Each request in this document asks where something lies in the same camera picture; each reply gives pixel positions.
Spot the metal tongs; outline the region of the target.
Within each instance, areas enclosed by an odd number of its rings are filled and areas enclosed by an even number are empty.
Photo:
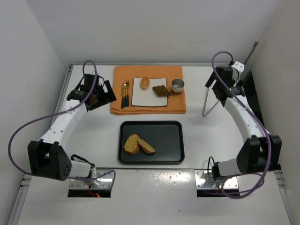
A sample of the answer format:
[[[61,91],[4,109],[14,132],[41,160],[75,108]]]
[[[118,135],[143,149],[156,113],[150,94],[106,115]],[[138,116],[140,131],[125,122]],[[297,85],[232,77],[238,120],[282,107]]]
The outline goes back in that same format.
[[[209,88],[206,88],[204,103],[203,103],[203,107],[202,107],[202,117],[206,117],[219,103],[219,100],[218,100],[208,111],[206,110],[208,96],[209,96],[209,90],[210,90]]]

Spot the gold spoon green handle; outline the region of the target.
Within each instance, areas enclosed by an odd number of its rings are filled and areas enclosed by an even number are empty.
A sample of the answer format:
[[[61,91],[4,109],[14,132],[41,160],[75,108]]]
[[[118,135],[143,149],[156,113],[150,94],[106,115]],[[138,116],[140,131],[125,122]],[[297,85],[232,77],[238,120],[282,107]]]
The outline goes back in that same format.
[[[128,107],[129,106],[129,94],[128,94],[128,89],[129,89],[129,80],[126,80],[125,81],[125,107]]]

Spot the sesame bread roll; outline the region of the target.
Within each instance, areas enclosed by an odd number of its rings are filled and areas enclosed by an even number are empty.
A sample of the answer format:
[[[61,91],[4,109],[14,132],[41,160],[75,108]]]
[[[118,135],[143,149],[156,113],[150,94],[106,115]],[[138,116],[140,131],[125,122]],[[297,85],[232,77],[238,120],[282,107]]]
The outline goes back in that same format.
[[[148,77],[143,77],[140,81],[140,88],[142,90],[146,90],[149,88],[149,85],[150,85],[150,80]]]

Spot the brown croissant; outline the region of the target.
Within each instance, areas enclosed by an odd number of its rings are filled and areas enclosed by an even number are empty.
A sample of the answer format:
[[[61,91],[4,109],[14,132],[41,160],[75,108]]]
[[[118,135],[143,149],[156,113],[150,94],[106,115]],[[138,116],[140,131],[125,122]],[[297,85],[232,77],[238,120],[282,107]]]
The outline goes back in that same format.
[[[171,93],[168,91],[168,89],[164,85],[154,86],[152,87],[153,91],[158,97],[168,97],[171,95]]]

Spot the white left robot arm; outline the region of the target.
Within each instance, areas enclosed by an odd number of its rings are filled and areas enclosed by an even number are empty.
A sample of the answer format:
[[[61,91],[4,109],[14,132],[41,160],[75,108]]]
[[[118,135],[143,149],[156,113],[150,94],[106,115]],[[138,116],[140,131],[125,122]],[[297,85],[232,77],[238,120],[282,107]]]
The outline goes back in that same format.
[[[61,114],[49,130],[28,145],[30,168],[33,175],[65,181],[94,180],[95,165],[82,157],[68,156],[65,148],[80,119],[89,111],[116,100],[108,80],[99,82],[101,76],[84,74],[81,81],[66,99]]]

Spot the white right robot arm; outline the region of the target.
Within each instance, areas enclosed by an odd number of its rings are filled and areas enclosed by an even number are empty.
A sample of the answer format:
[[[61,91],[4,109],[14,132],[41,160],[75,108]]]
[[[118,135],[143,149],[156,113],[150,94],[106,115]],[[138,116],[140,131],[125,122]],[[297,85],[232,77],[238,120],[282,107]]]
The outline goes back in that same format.
[[[264,132],[259,122],[252,117],[244,90],[235,86],[235,79],[241,72],[237,66],[217,66],[205,84],[207,88],[212,88],[216,98],[230,113],[244,142],[236,158],[213,163],[211,174],[214,180],[260,173],[266,166],[269,171],[279,167],[282,140],[277,135]]]

